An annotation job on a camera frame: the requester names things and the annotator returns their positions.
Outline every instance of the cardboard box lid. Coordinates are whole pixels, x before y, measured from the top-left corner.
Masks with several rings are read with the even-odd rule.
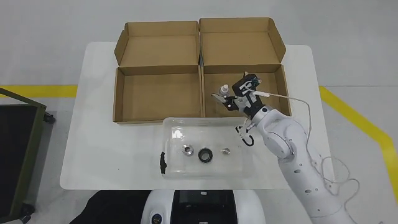
[[[128,22],[114,54],[120,67],[197,65],[199,25],[188,22]]]
[[[269,17],[199,20],[203,65],[280,64],[286,47]]]

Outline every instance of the transparent plastic tray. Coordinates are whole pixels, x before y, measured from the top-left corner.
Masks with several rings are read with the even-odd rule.
[[[247,177],[252,168],[252,155],[235,131],[245,118],[167,118],[163,121],[164,152],[167,164],[163,176],[168,179],[204,177]],[[183,153],[189,144],[193,154]],[[203,163],[201,149],[211,149],[213,158]],[[228,148],[230,154],[221,150]]]

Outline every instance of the cardboard box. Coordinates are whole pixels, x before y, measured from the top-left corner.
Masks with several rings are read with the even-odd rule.
[[[241,116],[212,98],[220,86],[232,86],[244,72],[260,79],[259,91],[287,96],[284,68],[286,52],[271,18],[200,19],[202,91],[205,117]],[[291,115],[286,98],[263,98],[262,102]]]
[[[128,22],[114,51],[113,121],[202,117],[198,22]]]

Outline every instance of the robotic arm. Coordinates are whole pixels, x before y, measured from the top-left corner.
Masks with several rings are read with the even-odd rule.
[[[256,87],[261,80],[245,73],[232,86],[235,96],[212,94],[230,111],[244,112],[251,120],[247,127],[256,127],[264,144],[278,158],[279,167],[294,194],[314,224],[355,224],[344,203],[331,192],[319,171],[322,157],[307,145],[307,133],[292,117],[263,105]]]

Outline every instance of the yellow floor line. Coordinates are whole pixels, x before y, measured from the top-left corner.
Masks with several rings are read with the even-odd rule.
[[[77,85],[3,85],[0,87],[29,98],[74,98]],[[381,148],[396,202],[398,203],[398,156],[392,139],[364,116],[352,109],[325,87],[320,86],[321,99],[348,121],[374,139]]]
[[[77,85],[0,85],[0,87],[28,98],[74,98]]]
[[[343,115],[349,122],[353,123],[380,145],[384,163],[386,164],[387,172],[389,174],[390,183],[394,191],[396,202],[398,203],[398,156],[390,136],[368,121],[364,116],[360,115],[325,87],[320,86],[319,92],[321,94],[321,99],[326,104],[331,106],[339,114]]]

